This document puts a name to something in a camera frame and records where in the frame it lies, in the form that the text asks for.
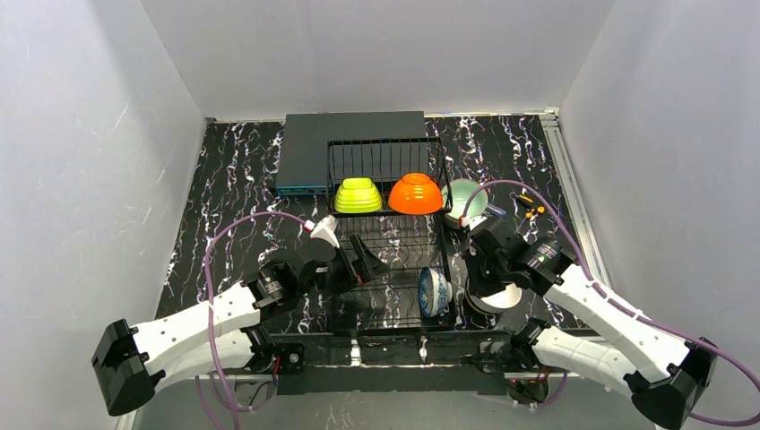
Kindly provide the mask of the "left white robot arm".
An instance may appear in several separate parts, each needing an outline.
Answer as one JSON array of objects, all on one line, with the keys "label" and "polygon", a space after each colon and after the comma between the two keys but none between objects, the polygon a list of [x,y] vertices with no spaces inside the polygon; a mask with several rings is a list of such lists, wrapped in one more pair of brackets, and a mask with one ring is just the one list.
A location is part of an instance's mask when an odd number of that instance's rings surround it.
[{"label": "left white robot arm", "polygon": [[389,272],[358,235],[349,240],[345,249],[310,238],[211,301],[150,322],[109,324],[91,359],[108,414],[135,411],[158,391],[216,366],[271,361],[275,347],[256,331],[260,323],[290,312],[313,288],[338,296]]}]

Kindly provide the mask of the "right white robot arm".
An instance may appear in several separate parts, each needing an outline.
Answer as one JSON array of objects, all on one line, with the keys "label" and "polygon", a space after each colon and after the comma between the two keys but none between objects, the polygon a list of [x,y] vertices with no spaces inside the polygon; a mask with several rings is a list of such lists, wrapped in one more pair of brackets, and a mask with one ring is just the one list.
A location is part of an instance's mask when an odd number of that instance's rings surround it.
[{"label": "right white robot arm", "polygon": [[644,323],[612,305],[614,294],[587,279],[578,257],[557,241],[529,244],[484,227],[470,234],[463,256],[478,296],[510,286],[530,290],[579,317],[608,346],[531,318],[512,334],[503,356],[522,366],[560,367],[627,396],[655,425],[679,429],[711,381],[716,355],[695,342]]}]

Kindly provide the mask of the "pale green bowl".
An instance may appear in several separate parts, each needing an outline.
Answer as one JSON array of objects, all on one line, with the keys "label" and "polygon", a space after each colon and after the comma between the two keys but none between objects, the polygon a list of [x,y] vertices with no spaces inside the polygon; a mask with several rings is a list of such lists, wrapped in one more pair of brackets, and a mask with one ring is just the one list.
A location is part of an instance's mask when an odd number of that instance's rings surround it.
[{"label": "pale green bowl", "polygon": [[[445,201],[452,197],[452,209],[444,215],[444,223],[452,229],[459,229],[459,218],[463,215],[464,207],[480,184],[467,178],[455,179],[450,182],[449,186],[441,188],[442,197]],[[473,198],[468,207],[467,217],[475,221],[478,217],[483,217],[488,206],[488,192],[479,191]]]}]

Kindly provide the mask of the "blue red screwdriver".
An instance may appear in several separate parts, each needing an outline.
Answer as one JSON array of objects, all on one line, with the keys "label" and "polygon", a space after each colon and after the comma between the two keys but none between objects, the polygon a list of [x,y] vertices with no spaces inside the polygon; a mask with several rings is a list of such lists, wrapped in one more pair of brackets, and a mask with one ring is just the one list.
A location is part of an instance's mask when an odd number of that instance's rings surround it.
[{"label": "blue red screwdriver", "polygon": [[492,203],[487,205],[485,212],[490,216],[497,217],[500,219],[505,219],[509,215],[509,213],[506,212],[504,209]]}]

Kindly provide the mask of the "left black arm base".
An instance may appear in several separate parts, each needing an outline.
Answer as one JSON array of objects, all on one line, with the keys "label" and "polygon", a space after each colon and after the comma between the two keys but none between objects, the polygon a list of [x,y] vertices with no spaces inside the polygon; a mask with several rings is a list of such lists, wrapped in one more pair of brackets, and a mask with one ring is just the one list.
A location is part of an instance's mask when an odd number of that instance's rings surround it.
[{"label": "left black arm base", "polygon": [[305,367],[305,346],[277,341],[265,328],[234,331],[234,345],[244,353],[241,369],[246,374],[263,375],[267,399],[277,394],[283,375],[298,375]]}]

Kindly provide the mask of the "aluminium table edge rail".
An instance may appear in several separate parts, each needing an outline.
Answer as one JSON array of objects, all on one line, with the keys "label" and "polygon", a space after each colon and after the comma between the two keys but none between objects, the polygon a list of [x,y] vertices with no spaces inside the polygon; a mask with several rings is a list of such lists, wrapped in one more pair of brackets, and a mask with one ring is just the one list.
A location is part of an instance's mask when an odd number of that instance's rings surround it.
[{"label": "aluminium table edge rail", "polygon": [[610,286],[609,273],[603,262],[591,220],[583,202],[557,113],[551,110],[540,112],[538,118],[554,161],[559,182],[565,193],[566,205],[574,222],[576,235],[591,272],[597,280]]}]

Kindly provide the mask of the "orange white bowl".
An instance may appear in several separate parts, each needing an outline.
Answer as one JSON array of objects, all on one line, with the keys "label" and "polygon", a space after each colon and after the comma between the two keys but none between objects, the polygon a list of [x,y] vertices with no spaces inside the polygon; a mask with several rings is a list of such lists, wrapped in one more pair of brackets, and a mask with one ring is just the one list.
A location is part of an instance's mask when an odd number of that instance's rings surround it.
[{"label": "orange white bowl", "polygon": [[427,174],[412,172],[393,185],[388,205],[393,211],[417,216],[441,210],[444,201],[438,186]]}]

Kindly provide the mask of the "green white bowl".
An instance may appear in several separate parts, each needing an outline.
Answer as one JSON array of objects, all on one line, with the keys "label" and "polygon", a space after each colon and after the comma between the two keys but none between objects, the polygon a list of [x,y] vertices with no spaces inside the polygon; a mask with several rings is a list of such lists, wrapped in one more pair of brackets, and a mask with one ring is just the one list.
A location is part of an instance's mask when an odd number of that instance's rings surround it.
[{"label": "green white bowl", "polygon": [[383,197],[368,177],[349,177],[342,181],[334,199],[339,213],[360,214],[379,211]]}]

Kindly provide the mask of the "dark grey flat box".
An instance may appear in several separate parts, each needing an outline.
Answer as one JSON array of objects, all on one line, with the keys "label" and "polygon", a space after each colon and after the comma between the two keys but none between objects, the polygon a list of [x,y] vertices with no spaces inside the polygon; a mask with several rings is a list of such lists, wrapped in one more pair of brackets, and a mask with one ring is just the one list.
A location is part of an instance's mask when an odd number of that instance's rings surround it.
[{"label": "dark grey flat box", "polygon": [[425,135],[421,111],[288,114],[273,190],[280,197],[323,195],[328,167],[361,151],[361,141]]}]

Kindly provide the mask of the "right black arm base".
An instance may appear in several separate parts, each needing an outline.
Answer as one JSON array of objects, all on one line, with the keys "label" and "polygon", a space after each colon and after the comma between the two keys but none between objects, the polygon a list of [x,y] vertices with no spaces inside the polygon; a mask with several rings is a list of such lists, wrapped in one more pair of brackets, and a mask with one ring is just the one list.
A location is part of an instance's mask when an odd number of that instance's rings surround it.
[{"label": "right black arm base", "polygon": [[476,353],[462,356],[460,363],[474,366],[483,374],[535,373],[507,378],[507,394],[516,408],[535,410],[546,407],[564,393],[569,379],[569,373],[564,371],[559,387],[550,394],[548,378],[553,367],[541,363],[532,349],[538,344],[539,335],[551,327],[549,322],[532,317],[518,331],[508,332],[506,340],[483,342]]}]

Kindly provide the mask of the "blue patterned bowl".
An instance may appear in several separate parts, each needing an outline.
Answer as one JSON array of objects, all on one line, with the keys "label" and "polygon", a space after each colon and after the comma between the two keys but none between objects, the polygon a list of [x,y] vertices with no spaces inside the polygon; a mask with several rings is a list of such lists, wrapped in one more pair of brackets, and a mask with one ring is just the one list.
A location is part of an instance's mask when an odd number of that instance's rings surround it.
[{"label": "blue patterned bowl", "polygon": [[424,267],[419,275],[418,296],[422,316],[438,317],[448,311],[453,287],[442,270]]}]

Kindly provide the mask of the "dark striped white bowl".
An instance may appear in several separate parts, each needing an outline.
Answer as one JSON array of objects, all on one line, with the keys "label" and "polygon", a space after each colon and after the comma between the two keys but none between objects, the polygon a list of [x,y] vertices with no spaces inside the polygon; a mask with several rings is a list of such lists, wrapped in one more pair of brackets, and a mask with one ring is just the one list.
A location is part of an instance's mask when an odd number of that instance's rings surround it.
[{"label": "dark striped white bowl", "polygon": [[517,306],[523,296],[523,291],[514,284],[508,284],[501,291],[487,297],[477,297],[473,287],[467,287],[465,291],[470,306],[482,314],[503,314]]}]

